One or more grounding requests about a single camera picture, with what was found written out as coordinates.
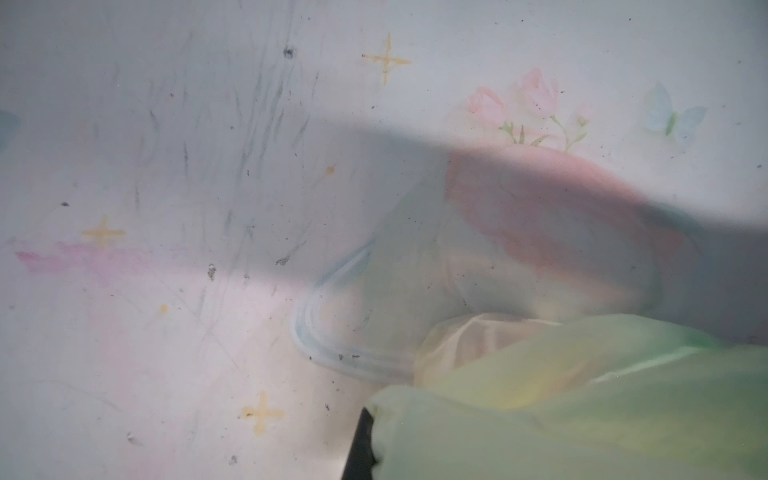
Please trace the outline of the yellowish printed plastic bag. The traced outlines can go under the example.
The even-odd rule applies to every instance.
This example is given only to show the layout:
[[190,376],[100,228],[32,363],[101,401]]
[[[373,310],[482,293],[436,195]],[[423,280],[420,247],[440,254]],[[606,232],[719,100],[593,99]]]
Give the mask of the yellowish printed plastic bag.
[[767,351],[636,315],[437,325],[366,405],[376,479],[763,479]]

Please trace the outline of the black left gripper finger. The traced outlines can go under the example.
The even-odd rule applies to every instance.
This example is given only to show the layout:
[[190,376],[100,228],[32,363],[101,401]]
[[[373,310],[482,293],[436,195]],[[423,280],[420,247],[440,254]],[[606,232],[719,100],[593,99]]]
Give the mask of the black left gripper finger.
[[363,408],[344,465],[342,480],[373,479],[372,469],[376,464],[371,443],[373,426],[373,416],[366,408]]

